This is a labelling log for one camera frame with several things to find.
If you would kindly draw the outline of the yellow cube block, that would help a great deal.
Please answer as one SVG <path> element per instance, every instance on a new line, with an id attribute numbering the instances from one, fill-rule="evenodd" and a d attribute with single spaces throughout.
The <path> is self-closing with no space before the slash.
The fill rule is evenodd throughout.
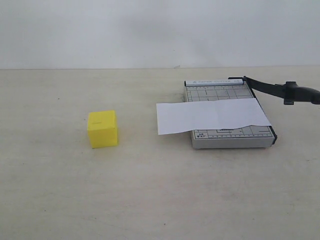
<path id="1" fill-rule="evenodd" d="M 118 123 L 115 110 L 90 112 L 87 134 L 92 149 L 118 145 Z"/>

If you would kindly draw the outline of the white paper sheet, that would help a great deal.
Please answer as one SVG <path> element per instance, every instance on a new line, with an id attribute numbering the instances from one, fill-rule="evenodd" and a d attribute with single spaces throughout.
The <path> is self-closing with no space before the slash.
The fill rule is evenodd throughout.
<path id="1" fill-rule="evenodd" d="M 256 98 L 158 103 L 156 113 L 159 135 L 271 125 Z"/>

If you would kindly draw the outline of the black cutter blade arm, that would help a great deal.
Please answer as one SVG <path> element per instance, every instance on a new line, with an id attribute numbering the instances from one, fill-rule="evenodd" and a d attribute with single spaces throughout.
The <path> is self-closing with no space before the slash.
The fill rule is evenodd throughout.
<path id="1" fill-rule="evenodd" d="M 283 99 L 284 105 L 294 105 L 295 102 L 320 104 L 320 92 L 310 87 L 299 86 L 295 81 L 287 81 L 285 84 L 270 84 L 261 82 L 247 76 L 229 77 L 229 80 L 241 79 L 247 85 L 259 92 Z"/>

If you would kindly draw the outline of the grey paper cutter base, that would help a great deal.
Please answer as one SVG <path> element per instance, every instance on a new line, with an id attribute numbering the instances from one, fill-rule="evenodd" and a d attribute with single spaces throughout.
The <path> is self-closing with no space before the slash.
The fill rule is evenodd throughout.
<path id="1" fill-rule="evenodd" d="M 184 101 L 217 101 L 256 98 L 242 77 L 219 80 L 186 80 Z M 190 131 L 195 149 L 269 148 L 278 136 L 272 126 L 245 126 L 234 129 L 204 129 Z"/>

